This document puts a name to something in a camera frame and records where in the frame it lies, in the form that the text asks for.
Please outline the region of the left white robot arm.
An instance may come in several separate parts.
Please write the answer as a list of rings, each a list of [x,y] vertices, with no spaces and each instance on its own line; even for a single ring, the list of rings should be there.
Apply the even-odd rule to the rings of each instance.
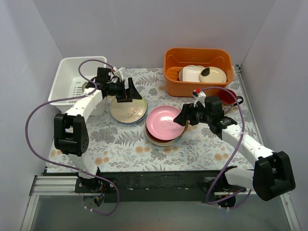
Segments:
[[[102,188],[98,167],[86,153],[90,140],[86,121],[96,106],[108,96],[114,96],[118,103],[141,100],[133,79],[128,78],[128,87],[119,75],[111,76],[111,69],[99,67],[96,77],[90,79],[83,91],[83,98],[65,113],[54,117],[54,146],[74,164],[78,178],[93,193]]]

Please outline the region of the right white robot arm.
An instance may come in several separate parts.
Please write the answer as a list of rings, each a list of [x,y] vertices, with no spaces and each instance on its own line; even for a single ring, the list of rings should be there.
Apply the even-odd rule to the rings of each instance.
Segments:
[[[253,166],[252,170],[226,167],[218,175],[218,187],[229,191],[234,186],[253,190],[268,201],[295,189],[291,161],[287,153],[275,152],[245,134],[235,120],[225,116],[217,96],[197,97],[194,103],[184,104],[173,120],[184,126],[204,123],[221,140],[235,148]]]

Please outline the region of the woven bamboo pattern plate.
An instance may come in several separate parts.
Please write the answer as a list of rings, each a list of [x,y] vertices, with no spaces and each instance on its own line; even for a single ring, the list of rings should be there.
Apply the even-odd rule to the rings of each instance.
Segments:
[[[189,127],[189,120],[186,120],[185,128],[184,131],[181,133],[181,136],[187,131],[188,127]]]

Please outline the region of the pink round plate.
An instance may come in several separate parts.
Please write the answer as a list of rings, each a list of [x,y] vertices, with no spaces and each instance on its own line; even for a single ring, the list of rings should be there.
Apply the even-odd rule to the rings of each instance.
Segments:
[[[185,130],[185,125],[173,122],[179,114],[180,109],[172,105],[158,106],[148,114],[146,127],[150,134],[159,140],[173,140]]]

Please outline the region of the speckled glass oval dish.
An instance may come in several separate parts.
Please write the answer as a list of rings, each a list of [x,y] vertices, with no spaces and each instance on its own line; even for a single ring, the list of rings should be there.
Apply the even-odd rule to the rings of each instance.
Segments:
[[[87,82],[85,82],[83,85],[82,85],[82,91],[84,91],[84,89],[86,88],[87,86]]]

